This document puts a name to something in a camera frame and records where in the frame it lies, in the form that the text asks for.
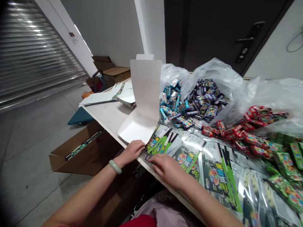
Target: floor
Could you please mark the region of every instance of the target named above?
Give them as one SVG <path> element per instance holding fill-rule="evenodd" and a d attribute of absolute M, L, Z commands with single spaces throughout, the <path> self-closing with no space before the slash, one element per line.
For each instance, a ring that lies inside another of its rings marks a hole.
<path fill-rule="evenodd" d="M 12 226 L 41 226 L 91 179 L 51 170 L 48 155 L 83 126 L 67 122 L 78 109 L 78 86 L 0 115 L 1 207 Z"/>

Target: hand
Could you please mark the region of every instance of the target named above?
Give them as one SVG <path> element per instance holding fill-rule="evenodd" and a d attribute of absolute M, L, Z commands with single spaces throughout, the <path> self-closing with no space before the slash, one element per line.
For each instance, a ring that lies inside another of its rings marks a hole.
<path fill-rule="evenodd" d="M 186 182 L 191 176 L 169 155 L 156 154 L 148 161 L 155 163 L 152 165 L 152 168 L 164 182 L 173 188 L 181 190 L 184 186 L 188 185 Z"/>
<path fill-rule="evenodd" d="M 120 167 L 123 168 L 128 163 L 134 161 L 141 151 L 145 148 L 145 144 L 141 140 L 133 140 L 127 148 L 114 159 L 114 162 Z"/>

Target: white wall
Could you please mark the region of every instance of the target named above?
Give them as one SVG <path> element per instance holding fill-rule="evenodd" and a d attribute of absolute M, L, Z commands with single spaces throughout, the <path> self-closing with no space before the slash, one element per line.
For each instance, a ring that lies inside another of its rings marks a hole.
<path fill-rule="evenodd" d="M 166 62 L 164 0 L 134 0 L 145 54 Z"/>
<path fill-rule="evenodd" d="M 64 9 L 60 0 L 35 0 L 37 5 L 41 8 L 48 20 L 60 34 L 62 39 L 69 46 L 70 50 L 76 56 L 78 61 L 84 67 L 89 76 L 92 76 L 96 71 L 93 63 L 92 54 L 85 45 L 81 35 L 77 32 L 73 21 Z M 76 43 L 69 35 L 69 30 L 74 33 L 77 39 Z"/>
<path fill-rule="evenodd" d="M 265 79 L 303 79 L 303 48 L 294 53 L 286 51 L 287 44 L 302 31 L 302 27 L 303 0 L 295 0 L 244 77 L 254 78 L 262 74 Z M 297 49 L 302 42 L 303 37 L 298 37 L 289 50 Z"/>
<path fill-rule="evenodd" d="M 143 54 L 134 0 L 61 0 L 93 55 L 110 56 L 116 66 Z"/>

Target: table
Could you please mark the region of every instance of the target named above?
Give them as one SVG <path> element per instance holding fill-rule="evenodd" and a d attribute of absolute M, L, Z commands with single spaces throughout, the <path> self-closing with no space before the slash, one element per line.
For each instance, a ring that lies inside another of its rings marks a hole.
<path fill-rule="evenodd" d="M 119 101 L 116 102 L 105 102 L 90 106 L 82 106 L 115 140 L 117 140 L 122 147 L 126 148 L 128 143 L 124 141 L 119 135 L 118 130 L 126 117 L 132 112 L 132 110 L 124 106 Z M 158 181 L 160 181 L 185 207 L 187 207 L 200 221 L 205 223 L 199 214 L 199 212 L 189 203 L 187 198 L 181 194 L 181 192 L 172 188 L 165 182 L 163 182 L 159 175 L 151 167 L 151 163 L 146 161 L 147 154 L 142 152 L 137 158 L 138 162 L 150 172 Z"/>

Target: cardboard box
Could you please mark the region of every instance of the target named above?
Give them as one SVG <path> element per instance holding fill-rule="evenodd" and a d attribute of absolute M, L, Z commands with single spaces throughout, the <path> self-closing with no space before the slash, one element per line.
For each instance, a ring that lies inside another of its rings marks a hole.
<path fill-rule="evenodd" d="M 111 59 L 109 56 L 92 56 L 94 61 L 108 62 L 111 63 Z"/>
<path fill-rule="evenodd" d="M 99 71 L 105 71 L 115 67 L 108 56 L 93 56 L 92 59 Z"/>
<path fill-rule="evenodd" d="M 104 78 L 108 87 L 112 87 L 115 83 L 122 82 L 131 77 L 130 68 L 114 67 L 103 71 Z"/>
<path fill-rule="evenodd" d="M 65 157 L 100 129 L 102 127 L 98 122 L 90 122 L 86 128 L 52 151 L 49 155 L 51 169 L 54 172 L 96 175 L 122 149 L 107 131 L 103 131 L 68 161 L 65 161 Z"/>

